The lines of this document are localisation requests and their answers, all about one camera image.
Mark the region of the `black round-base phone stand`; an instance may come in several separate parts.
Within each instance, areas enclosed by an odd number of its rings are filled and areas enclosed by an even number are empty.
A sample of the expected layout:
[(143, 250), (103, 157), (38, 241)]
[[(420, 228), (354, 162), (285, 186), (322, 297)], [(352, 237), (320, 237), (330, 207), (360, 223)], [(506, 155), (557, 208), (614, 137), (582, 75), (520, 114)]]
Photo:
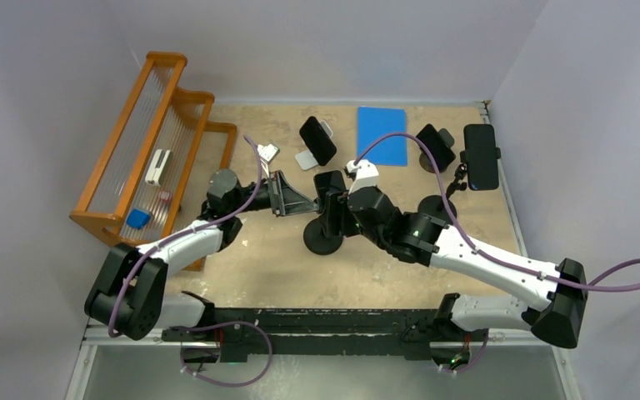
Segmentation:
[(303, 242), (314, 254), (327, 256), (335, 253), (343, 244), (344, 237), (326, 237), (323, 229), (323, 203), (317, 201), (317, 217), (310, 221), (303, 231)]

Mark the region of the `black smartphone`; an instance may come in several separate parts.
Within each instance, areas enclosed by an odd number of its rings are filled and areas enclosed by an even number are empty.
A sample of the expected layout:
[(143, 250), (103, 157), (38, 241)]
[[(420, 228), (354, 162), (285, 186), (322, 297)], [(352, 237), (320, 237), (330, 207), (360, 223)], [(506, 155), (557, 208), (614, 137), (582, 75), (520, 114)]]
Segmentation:
[(322, 203), (329, 193), (341, 193), (346, 190), (343, 173), (339, 170), (321, 172), (313, 177), (317, 200)]

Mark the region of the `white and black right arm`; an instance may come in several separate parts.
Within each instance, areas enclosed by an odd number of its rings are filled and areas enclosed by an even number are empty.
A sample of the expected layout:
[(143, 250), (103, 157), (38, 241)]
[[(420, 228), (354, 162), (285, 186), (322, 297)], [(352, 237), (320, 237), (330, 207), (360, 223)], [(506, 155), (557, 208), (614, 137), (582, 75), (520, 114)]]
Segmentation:
[(559, 348), (578, 345), (588, 300), (580, 262), (541, 262), (464, 238), (442, 219), (401, 212), (377, 187), (330, 192), (323, 207), (329, 238), (361, 235), (400, 262), (461, 273), (506, 293), (446, 296), (434, 318), (441, 337), (506, 328), (529, 331)]

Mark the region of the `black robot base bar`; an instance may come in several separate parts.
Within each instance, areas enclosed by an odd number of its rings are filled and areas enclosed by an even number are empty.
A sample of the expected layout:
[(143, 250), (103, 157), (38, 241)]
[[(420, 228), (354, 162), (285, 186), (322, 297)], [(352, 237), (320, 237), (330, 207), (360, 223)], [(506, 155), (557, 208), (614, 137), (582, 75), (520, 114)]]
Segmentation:
[(397, 356), (408, 361), (451, 359), (466, 341), (478, 343), (486, 330), (468, 332), (441, 308), (337, 309), (214, 307), (188, 329), (170, 327), (173, 343), (216, 342), (224, 363), (250, 355)]

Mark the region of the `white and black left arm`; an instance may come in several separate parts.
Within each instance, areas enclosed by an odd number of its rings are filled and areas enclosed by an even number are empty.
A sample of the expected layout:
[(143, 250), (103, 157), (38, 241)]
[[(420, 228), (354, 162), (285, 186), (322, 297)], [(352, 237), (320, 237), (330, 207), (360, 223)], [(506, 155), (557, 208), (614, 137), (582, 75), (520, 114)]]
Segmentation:
[(92, 320), (113, 337), (140, 340), (154, 329), (181, 328), (193, 340), (210, 338), (215, 318), (197, 295), (166, 295), (167, 280), (227, 248), (240, 233), (239, 213), (269, 210), (277, 217), (313, 213), (315, 200), (296, 191), (280, 171), (244, 187), (223, 169), (211, 176), (200, 215), (180, 231), (148, 244), (111, 247), (84, 303)]

